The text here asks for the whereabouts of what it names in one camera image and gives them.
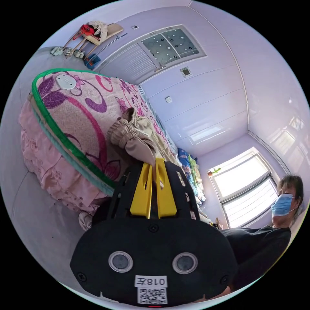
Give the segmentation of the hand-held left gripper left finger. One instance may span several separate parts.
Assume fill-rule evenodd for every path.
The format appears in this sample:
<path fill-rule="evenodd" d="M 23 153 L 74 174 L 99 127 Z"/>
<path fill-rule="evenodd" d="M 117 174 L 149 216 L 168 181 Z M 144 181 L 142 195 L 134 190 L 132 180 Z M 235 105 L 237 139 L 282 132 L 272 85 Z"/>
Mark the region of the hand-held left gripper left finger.
<path fill-rule="evenodd" d="M 152 198 L 152 166 L 143 163 L 130 207 L 132 216 L 150 218 Z"/>

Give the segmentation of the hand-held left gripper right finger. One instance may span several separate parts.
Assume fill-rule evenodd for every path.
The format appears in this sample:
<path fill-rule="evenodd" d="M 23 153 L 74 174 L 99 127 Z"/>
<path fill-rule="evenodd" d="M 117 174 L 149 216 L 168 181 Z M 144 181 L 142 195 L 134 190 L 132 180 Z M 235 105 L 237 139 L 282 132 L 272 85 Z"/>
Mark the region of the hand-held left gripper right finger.
<path fill-rule="evenodd" d="M 162 158 L 156 159 L 156 192 L 158 217 L 171 217 L 177 213 L 165 161 Z"/>

